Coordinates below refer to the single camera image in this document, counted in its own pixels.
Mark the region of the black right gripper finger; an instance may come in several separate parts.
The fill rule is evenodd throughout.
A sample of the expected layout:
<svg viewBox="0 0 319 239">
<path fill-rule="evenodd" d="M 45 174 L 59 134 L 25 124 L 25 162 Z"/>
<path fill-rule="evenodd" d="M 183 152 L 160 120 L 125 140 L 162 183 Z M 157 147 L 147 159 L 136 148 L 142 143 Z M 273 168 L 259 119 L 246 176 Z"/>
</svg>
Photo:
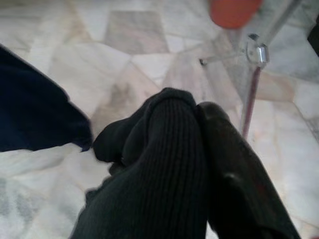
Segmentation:
<svg viewBox="0 0 319 239">
<path fill-rule="evenodd" d="M 196 107 L 210 175 L 208 222 L 221 239 L 297 239 L 261 160 L 217 104 Z"/>
</svg>

